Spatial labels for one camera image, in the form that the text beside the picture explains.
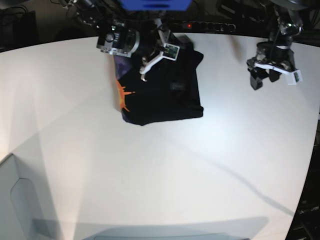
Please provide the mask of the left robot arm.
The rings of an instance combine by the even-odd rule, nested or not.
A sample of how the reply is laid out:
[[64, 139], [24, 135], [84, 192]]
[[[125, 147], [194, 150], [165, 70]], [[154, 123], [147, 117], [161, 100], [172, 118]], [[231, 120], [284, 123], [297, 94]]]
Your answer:
[[274, 83], [281, 75], [285, 76], [288, 85], [303, 81], [291, 49], [293, 38], [302, 31], [303, 22], [297, 10], [279, 3], [273, 5], [276, 29], [270, 33], [268, 41], [257, 43], [255, 56], [246, 61], [250, 85], [255, 91], [262, 88], [264, 79], [268, 78]]

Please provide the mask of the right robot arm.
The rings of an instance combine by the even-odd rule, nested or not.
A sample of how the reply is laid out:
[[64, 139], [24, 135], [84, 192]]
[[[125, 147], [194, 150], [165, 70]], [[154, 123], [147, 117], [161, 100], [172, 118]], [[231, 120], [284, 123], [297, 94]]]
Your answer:
[[139, 73], [146, 74], [161, 60], [176, 61], [178, 45], [170, 43], [171, 31], [164, 26], [165, 10], [126, 10], [119, 0], [59, 0], [73, 8], [77, 19], [97, 33], [96, 47], [118, 57], [140, 57]]

